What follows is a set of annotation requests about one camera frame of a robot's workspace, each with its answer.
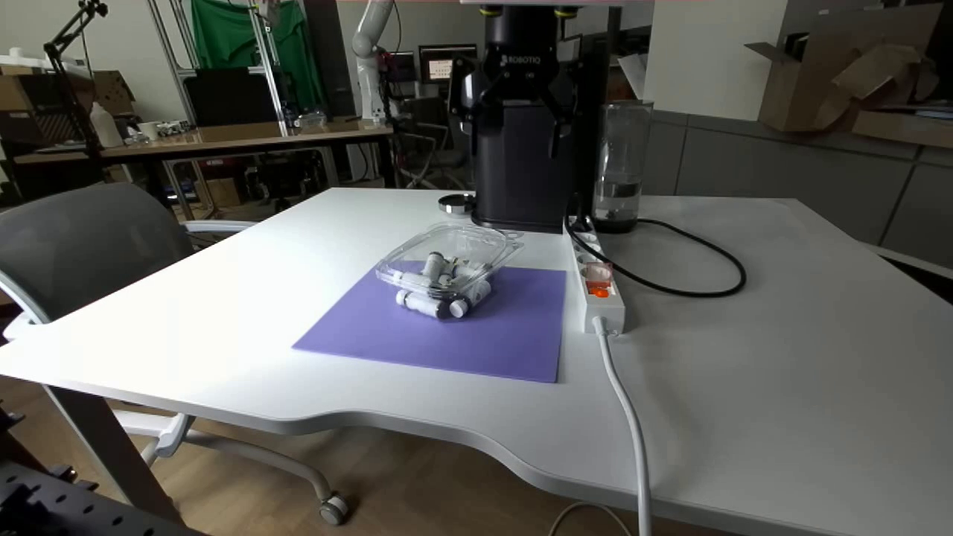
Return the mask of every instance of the wooden floor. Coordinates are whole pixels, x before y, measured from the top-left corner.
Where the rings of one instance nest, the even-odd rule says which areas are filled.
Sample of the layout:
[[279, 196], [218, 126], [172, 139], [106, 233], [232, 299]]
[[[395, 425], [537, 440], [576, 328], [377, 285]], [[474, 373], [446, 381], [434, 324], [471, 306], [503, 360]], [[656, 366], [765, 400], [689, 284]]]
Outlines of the wooden floor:
[[[102, 494], [118, 498], [95, 462], [75, 440], [66, 421], [32, 384], [0, 378], [2, 407], [26, 413], [13, 434], [45, 465], [72, 465]], [[328, 526], [315, 515], [306, 482], [200, 448], [157, 462], [156, 474], [179, 503], [184, 522], [202, 534], [226, 536], [544, 536], [570, 501], [544, 494], [513, 477], [494, 459], [439, 440], [375, 430], [343, 430], [306, 437], [269, 437], [200, 424], [202, 430], [272, 443], [312, 462], [339, 489], [354, 518]], [[710, 536], [710, 531], [659, 522], [659, 536]], [[596, 510], [573, 515], [559, 536], [616, 536], [616, 525]]]

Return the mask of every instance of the desk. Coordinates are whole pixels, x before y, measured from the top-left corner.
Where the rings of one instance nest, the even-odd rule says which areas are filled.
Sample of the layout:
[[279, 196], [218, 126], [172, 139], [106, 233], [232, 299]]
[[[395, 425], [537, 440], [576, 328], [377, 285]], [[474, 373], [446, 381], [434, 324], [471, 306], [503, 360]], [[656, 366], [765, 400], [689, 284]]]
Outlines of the desk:
[[[622, 412], [577, 328], [576, 284], [559, 384], [291, 348], [389, 247], [444, 221], [439, 196], [328, 190], [0, 348], [0, 373], [275, 434], [377, 425], [458, 440], [553, 494], [631, 506]], [[726, 300], [625, 285], [631, 334], [614, 348], [659, 513], [748, 534], [948, 534], [953, 311], [797, 203], [648, 196], [644, 215], [750, 267], [750, 288]], [[732, 278], [656, 230], [607, 250], [669, 284]], [[564, 235], [525, 235], [513, 255], [570, 263]]]
[[[162, 162], [287, 153], [287, 150], [303, 150], [303, 145], [330, 145], [339, 153], [346, 144], [375, 144], [377, 174], [385, 175], [388, 187], [395, 187], [394, 168], [389, 168], [389, 127], [363, 126], [363, 123], [306, 126], [288, 138], [282, 138], [275, 123], [215, 126], [215, 127], [197, 127], [194, 133], [184, 133], [184, 138], [168, 138], [157, 144], [106, 145], [102, 153], [102, 162], [156, 168]], [[29, 153], [29, 156], [13, 159], [14, 168], [72, 165], [72, 162], [86, 162], [86, 156], [84, 153]]]

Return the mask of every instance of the white cord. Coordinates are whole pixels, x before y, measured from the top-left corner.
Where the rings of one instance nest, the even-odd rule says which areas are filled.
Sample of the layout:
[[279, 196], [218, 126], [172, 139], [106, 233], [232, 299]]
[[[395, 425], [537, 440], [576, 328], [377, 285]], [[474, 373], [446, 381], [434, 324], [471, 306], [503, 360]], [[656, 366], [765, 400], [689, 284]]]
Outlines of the white cord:
[[580, 513], [580, 510], [602, 510], [604, 515], [611, 515], [611, 518], [616, 522], [616, 526], [619, 526], [625, 536], [631, 536], [629, 526], [622, 525], [622, 518], [619, 518], [616, 513], [611, 513], [607, 506], [599, 506], [599, 503], [570, 503], [570, 506], [558, 515], [558, 522], [549, 526], [544, 536], [558, 536], [559, 525], [564, 525], [573, 513]]
[[619, 407], [625, 413], [625, 425], [629, 425], [629, 437], [631, 437], [631, 451], [634, 451], [638, 536], [653, 536], [648, 459], [646, 459], [644, 430], [641, 430], [638, 413], [631, 412], [631, 401], [619, 384], [616, 364], [614, 364], [614, 354], [611, 354], [607, 337], [604, 337], [604, 318], [593, 315], [593, 328], [596, 328], [604, 373], [607, 373], [614, 394], [619, 400]]

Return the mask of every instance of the cardboard box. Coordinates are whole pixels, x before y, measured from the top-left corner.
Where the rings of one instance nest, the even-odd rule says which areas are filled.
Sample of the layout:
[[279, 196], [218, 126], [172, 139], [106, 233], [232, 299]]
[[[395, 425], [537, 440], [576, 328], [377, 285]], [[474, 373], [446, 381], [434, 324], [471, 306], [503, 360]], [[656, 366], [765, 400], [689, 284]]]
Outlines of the cardboard box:
[[953, 117], [937, 119], [915, 113], [860, 110], [851, 132], [860, 138], [953, 150]]
[[0, 78], [0, 113], [32, 110], [19, 78]]
[[23, 145], [51, 145], [75, 139], [66, 113], [0, 110], [0, 138]]
[[0, 65], [0, 78], [38, 74], [32, 65]]
[[909, 71], [922, 59], [940, 7], [839, 13], [811, 29], [803, 59], [775, 44], [750, 50], [772, 59], [760, 123], [775, 132], [827, 132], [860, 102], [909, 89]]
[[209, 196], [218, 209], [232, 209], [232, 206], [240, 206], [240, 196], [239, 196], [239, 187], [235, 187], [235, 180], [205, 180], [209, 184]]
[[[92, 80], [72, 74], [72, 86], [86, 113], [99, 99], [117, 119], [133, 117], [133, 99], [118, 71], [99, 71]], [[77, 138], [54, 74], [0, 78], [0, 138], [26, 145]]]
[[133, 95], [118, 71], [95, 71], [95, 102], [114, 117], [133, 117]]

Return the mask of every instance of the black stand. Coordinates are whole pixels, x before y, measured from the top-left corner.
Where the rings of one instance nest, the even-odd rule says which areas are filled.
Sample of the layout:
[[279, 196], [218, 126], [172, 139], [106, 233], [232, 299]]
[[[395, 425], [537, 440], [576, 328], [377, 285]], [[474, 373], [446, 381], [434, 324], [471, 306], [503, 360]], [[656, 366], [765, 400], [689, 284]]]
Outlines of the black stand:
[[54, 41], [45, 44], [45, 53], [51, 56], [54, 65], [54, 78], [60, 86], [60, 99], [66, 102], [66, 117], [72, 132], [86, 144], [86, 156], [90, 162], [99, 162], [99, 138], [90, 126], [90, 117], [63, 68], [63, 50], [84, 35], [84, 29], [92, 25], [95, 14], [106, 14], [106, 7], [102, 0], [81, 0], [81, 13], [75, 19], [69, 19], [69, 25], [54, 35]]

